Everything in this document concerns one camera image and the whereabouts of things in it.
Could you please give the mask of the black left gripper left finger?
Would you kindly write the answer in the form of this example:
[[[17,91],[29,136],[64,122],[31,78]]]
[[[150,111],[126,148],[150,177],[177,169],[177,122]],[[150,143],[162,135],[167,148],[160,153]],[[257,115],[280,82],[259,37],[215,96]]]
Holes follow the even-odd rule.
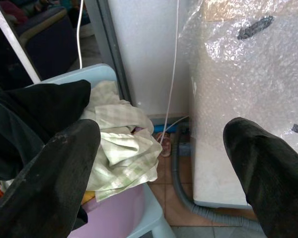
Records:
[[[99,144],[99,126],[90,119],[51,138],[0,199],[0,238],[66,238]]]

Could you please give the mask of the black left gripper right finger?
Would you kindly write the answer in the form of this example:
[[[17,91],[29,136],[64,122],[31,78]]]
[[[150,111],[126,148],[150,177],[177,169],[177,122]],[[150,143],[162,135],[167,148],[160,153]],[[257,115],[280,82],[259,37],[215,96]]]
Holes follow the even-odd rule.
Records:
[[[298,153],[244,118],[226,124],[223,143],[265,235],[298,238]]]

